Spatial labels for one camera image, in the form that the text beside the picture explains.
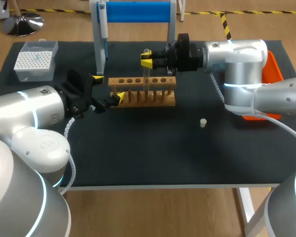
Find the black tabletop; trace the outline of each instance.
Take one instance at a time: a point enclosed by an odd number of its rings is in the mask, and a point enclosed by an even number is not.
[[[285,79],[296,77],[280,41],[266,41]],[[68,69],[96,74],[92,42],[59,42],[52,82],[19,82],[13,71],[23,43],[15,43],[0,73],[0,95],[53,85]],[[164,42],[109,42],[107,77],[142,76],[139,55]],[[163,76],[164,71],[152,72]],[[215,75],[219,84],[223,75]],[[247,122],[224,109],[203,70],[178,73],[176,106],[86,112],[69,132],[74,186],[281,183],[296,170],[296,138],[267,121]],[[93,89],[109,93],[107,80]],[[205,128],[200,119],[207,119]],[[69,119],[51,129],[63,133]],[[296,118],[281,121],[296,130]],[[70,179],[67,168],[63,185]]]

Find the orange tray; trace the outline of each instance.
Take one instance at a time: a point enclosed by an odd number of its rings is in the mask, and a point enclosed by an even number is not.
[[[271,51],[268,51],[267,62],[262,70],[262,83],[275,83],[283,80],[282,73],[277,65],[274,55]],[[281,115],[266,114],[271,118],[280,119]],[[252,116],[242,116],[245,120],[265,120],[264,118],[256,118]]]

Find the caution tape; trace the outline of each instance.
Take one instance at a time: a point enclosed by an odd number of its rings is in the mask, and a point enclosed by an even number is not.
[[[63,9],[20,9],[21,12],[67,12],[67,13],[82,13],[82,14],[90,14],[90,11],[81,11],[81,10],[63,10]]]
[[[82,13],[90,14],[90,11],[81,10],[63,10],[63,9],[20,9],[22,12],[68,12],[68,13]],[[184,13],[185,15],[209,15],[209,14],[296,14],[296,11],[188,11]]]
[[[227,25],[226,14],[221,13],[221,20],[222,20],[222,26],[225,31],[225,35],[226,35],[227,40],[232,40],[231,33],[230,33],[229,27]]]
[[[296,14],[296,11],[188,11],[185,15],[220,15],[220,14]]]

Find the chrome base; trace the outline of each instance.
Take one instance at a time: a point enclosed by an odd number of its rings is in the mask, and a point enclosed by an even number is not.
[[[1,31],[8,36],[27,36],[40,30],[44,19],[36,13],[22,13],[21,16],[10,16],[1,25]]]

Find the white cable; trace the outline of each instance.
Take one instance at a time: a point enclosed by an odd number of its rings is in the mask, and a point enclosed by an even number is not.
[[[281,128],[285,129],[286,131],[288,131],[290,134],[292,134],[296,138],[296,131],[294,131],[293,129],[291,129],[287,125],[283,124],[282,122],[280,122],[274,118],[271,118],[267,115],[264,115],[264,114],[256,114],[256,117],[263,118],[263,119],[269,120],[270,122],[273,122],[274,124],[280,126]]]
[[[220,88],[219,88],[219,86],[218,86],[218,84],[216,82],[216,79],[215,79],[213,73],[209,73],[209,75],[211,76],[211,79],[212,79],[212,81],[214,83],[214,86],[215,86],[217,92],[218,92],[218,95],[221,97],[222,101],[225,102],[225,98],[224,98],[224,96],[223,96],[223,94],[222,94],[222,92],[221,92],[221,90],[220,90]]]
[[[74,123],[74,118],[71,118],[69,120],[69,122],[67,123],[67,125],[66,125],[65,132],[64,132],[64,137],[66,139],[68,138],[68,133],[69,133],[70,126],[73,123]],[[71,154],[69,155],[69,163],[70,163],[70,166],[71,166],[71,178],[70,178],[70,181],[67,184],[67,186],[60,192],[61,195],[64,195],[70,189],[71,185],[74,183],[74,179],[75,179],[75,164],[74,164],[74,159],[71,156]]]

